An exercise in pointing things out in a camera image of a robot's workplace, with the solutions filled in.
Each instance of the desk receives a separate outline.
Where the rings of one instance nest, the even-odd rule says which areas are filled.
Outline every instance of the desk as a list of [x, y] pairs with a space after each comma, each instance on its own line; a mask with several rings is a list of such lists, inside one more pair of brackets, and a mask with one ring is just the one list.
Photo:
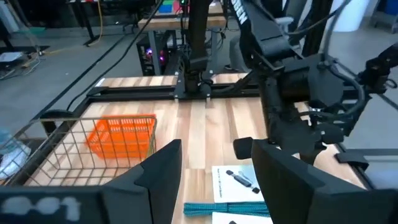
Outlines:
[[[246, 74], [222, 74], [213, 78], [215, 83], [232, 83]], [[101, 80], [97, 86], [131, 87], [131, 86], [161, 86], [174, 85], [175, 76], [138, 77], [138, 78], [107, 78]], [[303, 103], [297, 103], [300, 110], [306, 110]], [[184, 202], [212, 202], [213, 187], [211, 180], [211, 167], [220, 165], [250, 164], [251, 160], [239, 161], [233, 151], [233, 140], [252, 136], [253, 138], [266, 138], [264, 118], [262, 116], [259, 98], [228, 98], [211, 99], [205, 101], [123, 101], [92, 103], [83, 112], [82, 117], [93, 118], [106, 114], [137, 114], [155, 113], [157, 115], [156, 145], [160, 149], [173, 139], [182, 140], [183, 169], [182, 179], [175, 206], [173, 223], [209, 223], [211, 217], [185, 218], [182, 210]], [[78, 136], [66, 135], [62, 140], [67, 141]], [[81, 150], [88, 152], [84, 144], [79, 149], [70, 146], [68, 150]], [[315, 166], [336, 177], [345, 179], [362, 188], [359, 177], [348, 164], [339, 164], [333, 157], [339, 153], [336, 146], [330, 145], [321, 152], [315, 160]], [[68, 158], [73, 167], [81, 166], [80, 159]], [[96, 158], [95, 163], [102, 162]], [[47, 173], [54, 173], [54, 168], [43, 164]], [[46, 175], [36, 172], [35, 179], [47, 184]], [[97, 178], [96, 182], [88, 184], [104, 184], [110, 179]], [[28, 181], [26, 185], [36, 185]], [[58, 185], [85, 185], [81, 180], [63, 181]]]
[[[219, 2], [215, 3], [214, 6], [209, 7], [209, 13], [222, 13], [223, 8]], [[141, 29], [144, 27], [144, 24], [147, 22], [147, 19], [141, 19], [138, 22], [138, 27]], [[189, 20], [186, 19], [184, 26], [188, 27]], [[224, 16], [209, 16], [207, 18], [207, 28], [217, 31], [219, 28], [224, 27], [226, 24], [226, 19]], [[149, 43], [152, 49], [153, 55], [152, 57], [155, 58], [154, 67], [155, 67], [155, 75], [161, 75], [160, 71], [160, 62], [159, 62], [159, 52], [160, 46], [156, 46], [155, 42], [155, 32], [157, 30], [179, 30], [180, 27], [180, 19], [178, 15], [175, 18], [167, 18], [167, 19], [151, 19], [148, 23], [145, 30], [148, 31], [149, 35]], [[211, 65], [209, 67], [210, 70], [214, 70], [217, 66], [217, 35], [216, 32], [211, 32]]]

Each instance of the wooden tabletop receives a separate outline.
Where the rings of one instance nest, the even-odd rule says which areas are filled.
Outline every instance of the wooden tabletop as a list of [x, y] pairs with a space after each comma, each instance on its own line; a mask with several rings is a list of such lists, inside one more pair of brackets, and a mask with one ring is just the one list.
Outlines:
[[[215, 6], [209, 7], [209, 13], [222, 13], [223, 8], [221, 3], [217, 2]], [[141, 29], [144, 24], [147, 22], [147, 19], [141, 19], [138, 22], [138, 26]], [[184, 26], [188, 27], [189, 19], [185, 20]], [[212, 27], [224, 27], [226, 24], [226, 20], [224, 16], [209, 16], [207, 18], [207, 28]], [[146, 27], [146, 30], [174, 30], [180, 28], [180, 19], [177, 18], [166, 18], [166, 19], [152, 19]]]
[[[216, 83], [231, 83], [244, 77], [246, 74], [222, 74], [214, 77]], [[137, 77], [137, 78], [107, 78], [98, 83], [98, 86], [156, 86], [173, 85], [177, 81], [175, 76], [162, 77]], [[306, 110], [303, 103], [297, 103], [300, 111]], [[97, 118], [102, 115], [118, 114], [148, 114], [157, 116], [155, 132], [157, 149], [160, 149], [173, 139], [181, 139], [183, 144], [183, 171], [175, 206], [173, 223], [211, 223], [211, 217], [186, 218], [184, 217], [183, 204], [185, 202], [213, 202], [213, 186], [211, 180], [211, 167], [220, 165], [251, 164], [251, 160], [239, 161], [233, 151], [233, 140], [251, 136], [253, 138], [266, 138], [264, 118], [259, 98], [227, 98], [211, 99], [205, 101], [124, 101], [109, 103], [92, 103], [83, 113], [82, 118]], [[69, 134], [54, 150], [89, 152], [84, 144], [74, 144], [74, 141], [84, 141], [83, 134], [76, 134], [80, 130], [91, 130], [93, 122], [80, 122], [72, 127], [75, 134]], [[68, 156], [60, 158], [49, 155], [48, 161], [33, 176], [35, 181], [28, 181], [27, 185], [48, 185], [49, 175], [59, 175], [54, 165], [58, 162], [64, 169], [81, 169], [84, 166], [104, 165], [105, 161], [98, 157], [82, 158]], [[327, 150], [321, 152], [315, 166], [336, 177], [362, 185], [352, 168], [347, 164], [339, 164], [334, 155], [338, 153], [334, 145], [329, 145]], [[112, 164], [126, 165], [126, 161], [107, 161], [105, 172], [125, 172], [119, 169], [107, 169]], [[92, 176], [79, 178], [70, 176], [65, 180], [50, 183], [51, 185], [96, 185], [110, 181], [111, 178]]]

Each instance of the metal wire basket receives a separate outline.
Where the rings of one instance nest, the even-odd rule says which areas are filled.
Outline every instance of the metal wire basket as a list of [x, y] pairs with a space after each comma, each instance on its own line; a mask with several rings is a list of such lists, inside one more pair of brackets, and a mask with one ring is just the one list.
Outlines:
[[[0, 146], [17, 146], [2, 157], [0, 184], [105, 184], [155, 153], [156, 122], [154, 115], [33, 121]], [[49, 123], [58, 124], [51, 133], [42, 125]]]

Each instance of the orange basket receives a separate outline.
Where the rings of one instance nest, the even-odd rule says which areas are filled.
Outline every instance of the orange basket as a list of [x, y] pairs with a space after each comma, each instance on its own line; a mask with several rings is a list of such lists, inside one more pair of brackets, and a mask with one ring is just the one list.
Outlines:
[[98, 157], [145, 159], [155, 151], [156, 115], [103, 116], [86, 145]]

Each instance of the blue braided cord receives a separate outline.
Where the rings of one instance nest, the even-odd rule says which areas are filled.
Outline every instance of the blue braided cord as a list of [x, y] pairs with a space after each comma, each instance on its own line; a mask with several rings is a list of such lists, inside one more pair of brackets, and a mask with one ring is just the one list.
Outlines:
[[269, 217], [269, 211], [264, 202], [185, 203], [183, 212], [187, 217], [211, 215], [213, 212]]

